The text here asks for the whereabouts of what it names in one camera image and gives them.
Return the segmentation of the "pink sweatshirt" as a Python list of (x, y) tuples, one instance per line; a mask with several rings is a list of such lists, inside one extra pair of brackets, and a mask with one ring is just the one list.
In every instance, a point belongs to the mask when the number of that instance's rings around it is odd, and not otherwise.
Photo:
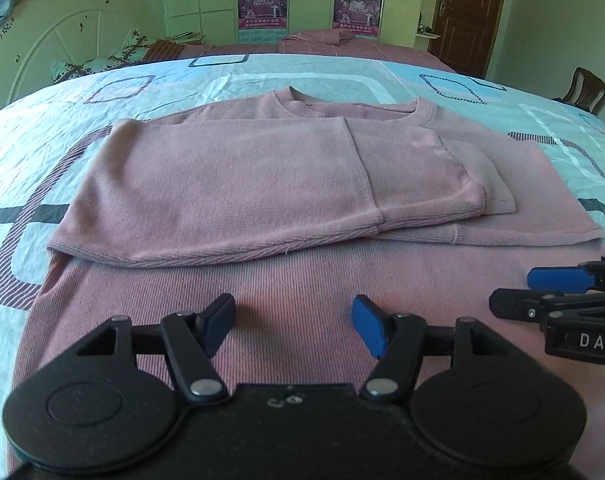
[[(536, 143), (422, 99), (328, 103), (292, 88), (120, 120), (102, 138), (48, 241), (3, 408), (18, 478), (598, 479), (575, 459), (595, 444), (594, 386), (486, 318), (417, 311), (449, 296), (429, 292), (433, 257), (491, 321), (519, 324), (490, 311), (496, 289), (605, 255), (605, 231)], [(230, 396), (191, 404), (160, 323), (222, 294), (236, 320), (211, 362)], [(404, 402), (360, 395), (377, 360), (352, 325), (357, 295), (427, 322)], [(237, 343), (222, 370), (216, 357), (259, 301), (276, 328), (311, 313), (319, 330), (303, 321), (294, 344), (331, 348), (352, 328), (340, 345), (362, 342), (373, 364), (355, 384), (230, 383), (249, 360)]]

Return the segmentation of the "dark wooden chair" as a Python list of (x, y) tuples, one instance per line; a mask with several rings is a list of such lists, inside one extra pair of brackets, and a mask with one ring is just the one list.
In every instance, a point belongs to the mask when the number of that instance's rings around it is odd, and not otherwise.
[(555, 101), (597, 116), (605, 105), (605, 81), (590, 70), (577, 67), (568, 91), (561, 98), (555, 98)]

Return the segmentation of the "blue patterned bed sheet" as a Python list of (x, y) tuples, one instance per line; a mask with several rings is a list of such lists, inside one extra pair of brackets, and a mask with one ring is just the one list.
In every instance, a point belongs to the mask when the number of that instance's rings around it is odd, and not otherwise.
[[(366, 58), (330, 58), (319, 55), (233, 54), (196, 61), (176, 61), (100, 73), (56, 84), (30, 94), (0, 110), (0, 479), (15, 466), (1, 424), (2, 404), (11, 390), (22, 333), (45, 277), (45, 244), (62, 221), (88, 165), (102, 146), (101, 129), (116, 119), (155, 119), (199, 105), (250, 98), (293, 87), (328, 102), (391, 105), (426, 99), (440, 110), (485, 125), (523, 144), (535, 142), (565, 181), (572, 196), (605, 231), (605, 125), (599, 119), (569, 107), (494, 82)], [(587, 437), (575, 459), (590, 478), (605, 479), (605, 437), (593, 428), (605, 424), (605, 367), (545, 356), (541, 335), (526, 324), (493, 318), (471, 296), (459, 296), (454, 285), (455, 265), (442, 258), (425, 276), (433, 281), (429, 292), (447, 292), (447, 299), (418, 299), (421, 315), (435, 324), (450, 323), (461, 315), (483, 318), (502, 330), (520, 348), (531, 350), (547, 366), (557, 368), (578, 386), (594, 386), (596, 401), (589, 408)], [(259, 313), (266, 304), (248, 304), (244, 329), (233, 330), (231, 349), (216, 357), (238, 355), (248, 378), (231, 382), (360, 382), (373, 364), (362, 342), (347, 327), (345, 338), (327, 347), (314, 335), (294, 344), (296, 328), (313, 330), (311, 313), (302, 321), (283, 318), (283, 328)], [(306, 357), (312, 342), (325, 344), (319, 356)]]

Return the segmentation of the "brown wooden door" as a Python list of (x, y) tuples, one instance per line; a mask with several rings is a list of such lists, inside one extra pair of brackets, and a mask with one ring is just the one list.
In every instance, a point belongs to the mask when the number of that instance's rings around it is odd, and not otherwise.
[(485, 77), (504, 0), (437, 0), (428, 51), (456, 73)]

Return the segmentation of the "orange striped pillow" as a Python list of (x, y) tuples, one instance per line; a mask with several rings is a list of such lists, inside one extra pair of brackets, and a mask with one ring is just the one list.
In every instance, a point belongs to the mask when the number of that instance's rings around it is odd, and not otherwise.
[(167, 39), (156, 40), (145, 52), (141, 64), (200, 58), (209, 51), (202, 44), (179, 44)]

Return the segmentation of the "folded pink cloth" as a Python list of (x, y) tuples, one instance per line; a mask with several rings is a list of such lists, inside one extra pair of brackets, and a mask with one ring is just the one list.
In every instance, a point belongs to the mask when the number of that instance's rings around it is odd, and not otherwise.
[(282, 44), (286, 42), (312, 42), (312, 44), (324, 44), (324, 46), (341, 46), (353, 40), (355, 36), (351, 32), (342, 29), (322, 29), (322, 30), (303, 30), (294, 32), (281, 40)]

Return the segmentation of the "corner shelf unit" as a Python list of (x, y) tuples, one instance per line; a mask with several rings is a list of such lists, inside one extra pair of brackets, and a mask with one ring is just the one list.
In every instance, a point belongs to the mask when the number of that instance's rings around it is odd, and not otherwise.
[(438, 2), (439, 0), (421, 0), (414, 44), (417, 50), (428, 51), (430, 45), (439, 39), (435, 32)]

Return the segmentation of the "lower right poster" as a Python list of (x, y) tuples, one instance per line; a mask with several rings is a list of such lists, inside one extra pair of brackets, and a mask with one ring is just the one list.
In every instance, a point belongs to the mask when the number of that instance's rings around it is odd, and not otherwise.
[(334, 0), (331, 26), (354, 35), (379, 36), (383, 0)]

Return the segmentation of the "poster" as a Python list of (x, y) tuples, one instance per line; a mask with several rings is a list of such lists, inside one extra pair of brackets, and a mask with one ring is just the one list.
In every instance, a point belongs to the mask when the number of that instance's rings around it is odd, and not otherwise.
[(237, 0), (238, 42), (277, 44), (287, 35), (288, 0)]
[(379, 36), (383, 0), (334, 0), (331, 26), (354, 35)]

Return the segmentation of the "white round headboard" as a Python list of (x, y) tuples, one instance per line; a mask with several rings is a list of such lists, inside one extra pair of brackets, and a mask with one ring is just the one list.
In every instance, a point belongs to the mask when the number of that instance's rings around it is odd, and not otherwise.
[(22, 0), (0, 26), (0, 110), (52, 84), (53, 62), (104, 58), (133, 29), (160, 34), (142, 0)]

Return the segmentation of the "lower left poster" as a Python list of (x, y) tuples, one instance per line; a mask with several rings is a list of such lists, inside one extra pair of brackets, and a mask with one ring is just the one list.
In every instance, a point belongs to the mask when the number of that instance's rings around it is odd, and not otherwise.
[(238, 42), (277, 44), (287, 35), (288, 0), (237, 0)]

